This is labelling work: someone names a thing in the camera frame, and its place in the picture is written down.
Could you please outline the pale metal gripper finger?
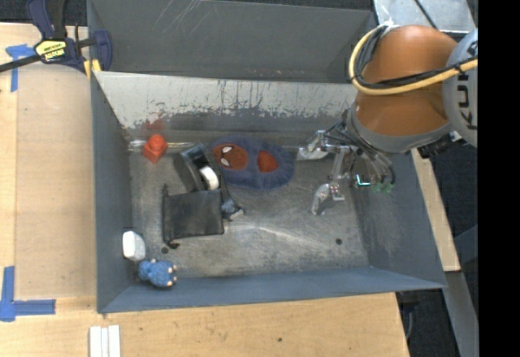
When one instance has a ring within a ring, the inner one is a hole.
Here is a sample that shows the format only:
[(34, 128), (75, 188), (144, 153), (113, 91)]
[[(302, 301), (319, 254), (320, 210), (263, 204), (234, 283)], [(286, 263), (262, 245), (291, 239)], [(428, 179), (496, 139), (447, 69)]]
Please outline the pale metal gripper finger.
[(324, 131), (318, 130), (303, 146), (298, 148), (297, 160), (310, 161), (319, 160), (327, 156), (323, 149)]
[(343, 202), (345, 195), (341, 187), (336, 183), (320, 185), (314, 192), (310, 211), (313, 215), (322, 215), (328, 208), (334, 207), (338, 202)]

